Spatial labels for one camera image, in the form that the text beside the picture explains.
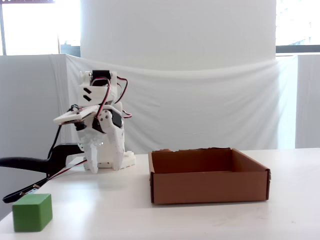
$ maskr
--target open cardboard box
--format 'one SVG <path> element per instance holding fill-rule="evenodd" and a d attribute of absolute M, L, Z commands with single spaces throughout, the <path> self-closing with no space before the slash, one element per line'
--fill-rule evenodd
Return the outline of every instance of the open cardboard box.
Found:
<path fill-rule="evenodd" d="M 270 170 L 236 149 L 149 152 L 155 204 L 265 201 Z"/>

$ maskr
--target green wooden cube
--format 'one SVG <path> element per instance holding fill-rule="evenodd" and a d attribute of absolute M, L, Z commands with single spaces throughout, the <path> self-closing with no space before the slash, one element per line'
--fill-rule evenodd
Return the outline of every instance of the green wooden cube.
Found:
<path fill-rule="evenodd" d="M 51 194 L 27 194 L 12 205 L 15 232 L 40 232 L 52 219 Z"/>

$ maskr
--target black handle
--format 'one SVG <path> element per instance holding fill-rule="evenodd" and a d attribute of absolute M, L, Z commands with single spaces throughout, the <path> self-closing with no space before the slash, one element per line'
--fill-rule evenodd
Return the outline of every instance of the black handle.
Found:
<path fill-rule="evenodd" d="M 49 159 L 3 157 L 0 158 L 0 167 L 30 170 L 52 176 L 66 166 L 67 156 L 81 153 L 83 151 L 76 143 L 63 143 L 54 147 Z"/>

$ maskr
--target white table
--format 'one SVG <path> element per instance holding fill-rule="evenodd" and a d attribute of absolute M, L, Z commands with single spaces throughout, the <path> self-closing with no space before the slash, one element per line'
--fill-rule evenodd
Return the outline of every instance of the white table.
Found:
<path fill-rule="evenodd" d="M 320 149 L 243 152 L 271 169 L 268 201 L 152 205 L 148 156 L 137 155 L 119 172 L 79 166 L 49 181 L 37 193 L 52 194 L 52 221 L 14 233 L 10 213 L 0 240 L 319 240 Z"/>

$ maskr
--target cable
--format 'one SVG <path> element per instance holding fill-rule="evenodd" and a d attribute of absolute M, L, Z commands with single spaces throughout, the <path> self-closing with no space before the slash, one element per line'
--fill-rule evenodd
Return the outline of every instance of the cable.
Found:
<path fill-rule="evenodd" d="M 108 98 L 108 95 L 109 95 L 109 92 L 110 92 L 110 87 L 111 87 L 110 80 L 109 80 L 108 78 L 106 78 L 106 77 L 104 77 L 103 79 L 107 80 L 107 82 L 108 82 L 108 89 L 107 89 L 106 94 L 105 94 L 105 96 L 104 96 L 104 99 L 103 99 L 103 101 L 102 101 L 102 103 L 101 103 L 101 105 L 100 105 L 100 107 L 99 107 L 99 110 L 98 110 L 98 112 L 96 113 L 96 116 L 95 116 L 96 119 L 98 119 L 99 114 L 101 113 L 102 108 L 104 107 L 104 105 L 105 105 L 105 103 L 106 103 L 106 101 L 107 101 L 107 98 Z"/>
<path fill-rule="evenodd" d="M 123 90 L 121 96 L 120 96 L 119 99 L 115 102 L 115 104 L 122 99 L 122 97 L 124 96 L 124 94 L 125 94 L 125 92 L 126 92 L 126 90 L 127 90 L 127 87 L 128 87 L 128 80 L 127 80 L 127 79 L 122 78 L 122 77 L 119 77 L 119 76 L 117 76 L 116 78 L 119 79 L 119 80 L 122 80 L 122 81 L 126 81 L 126 84 L 125 84 L 125 87 L 124 87 L 124 90 Z"/>
<path fill-rule="evenodd" d="M 121 91 L 122 91 L 122 86 L 118 82 L 116 84 L 121 88 Z"/>
<path fill-rule="evenodd" d="M 60 130 L 61 130 L 61 125 L 59 125 L 58 130 L 56 131 L 53 144 L 52 144 L 52 146 L 51 146 L 51 148 L 50 148 L 50 151 L 49 151 L 49 153 L 48 153 L 48 158 L 50 158 L 51 153 L 52 153 L 52 151 L 53 151 L 53 149 L 54 149 L 54 147 L 55 147 L 55 145 L 56 145 L 56 142 L 57 142 L 57 140 L 58 140 L 58 136 L 59 136 Z"/>
<path fill-rule="evenodd" d="M 78 166 L 78 165 L 80 165 L 80 164 L 84 164 L 86 161 L 87 161 L 87 160 L 83 160 L 83 161 L 81 161 L 81 162 L 79 162 L 79 163 L 77 163 L 77 164 L 75 164 L 75 165 L 73 165 L 73 166 L 71 166 L 71 167 L 69 167 L 69 168 L 66 168 L 65 170 L 62 170 L 62 171 L 56 173 L 55 175 L 51 176 L 51 177 L 48 179 L 48 181 L 51 180 L 51 179 L 53 179 L 53 178 L 55 178 L 55 177 L 57 177 L 57 176 L 59 176 L 59 175 L 61 175 L 61 174 L 63 174 L 63 173 L 65 173 L 66 171 L 72 169 L 72 168 L 75 167 L 75 166 Z"/>
<path fill-rule="evenodd" d="M 73 104 L 73 105 L 71 105 L 71 107 L 68 109 L 67 112 L 73 111 L 74 108 L 78 109 L 78 110 L 82 109 L 82 107 L 79 107 L 77 104 Z"/>
<path fill-rule="evenodd" d="M 128 113 L 125 110 L 122 110 L 122 112 L 124 112 L 127 115 L 127 116 L 123 116 L 124 119 L 132 118 L 132 114 L 131 113 Z"/>

